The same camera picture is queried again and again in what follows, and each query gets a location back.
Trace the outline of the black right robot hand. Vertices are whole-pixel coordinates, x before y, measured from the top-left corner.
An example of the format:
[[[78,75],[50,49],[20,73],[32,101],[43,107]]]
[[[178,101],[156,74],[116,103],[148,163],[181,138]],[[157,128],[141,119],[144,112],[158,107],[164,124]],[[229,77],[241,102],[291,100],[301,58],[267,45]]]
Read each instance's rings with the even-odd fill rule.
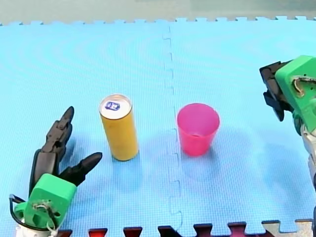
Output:
[[[262,80],[267,87],[267,91],[263,93],[265,102],[268,106],[272,107],[279,121],[284,120],[285,111],[294,111],[292,106],[288,103],[275,77],[277,70],[284,67],[289,62],[291,62],[291,60],[287,62],[278,61],[259,69]]]

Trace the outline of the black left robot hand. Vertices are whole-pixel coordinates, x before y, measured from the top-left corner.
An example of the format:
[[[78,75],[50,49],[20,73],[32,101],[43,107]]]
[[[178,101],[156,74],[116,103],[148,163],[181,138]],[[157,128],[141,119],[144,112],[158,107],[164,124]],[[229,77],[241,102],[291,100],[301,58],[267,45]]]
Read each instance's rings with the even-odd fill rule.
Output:
[[[59,172],[59,164],[66,153],[66,145],[72,134],[74,107],[70,106],[59,120],[56,120],[46,134],[45,144],[36,150],[30,175],[29,193],[43,174],[51,174],[75,186],[79,186],[86,175],[100,162],[103,154],[95,152],[82,159],[77,165]]]

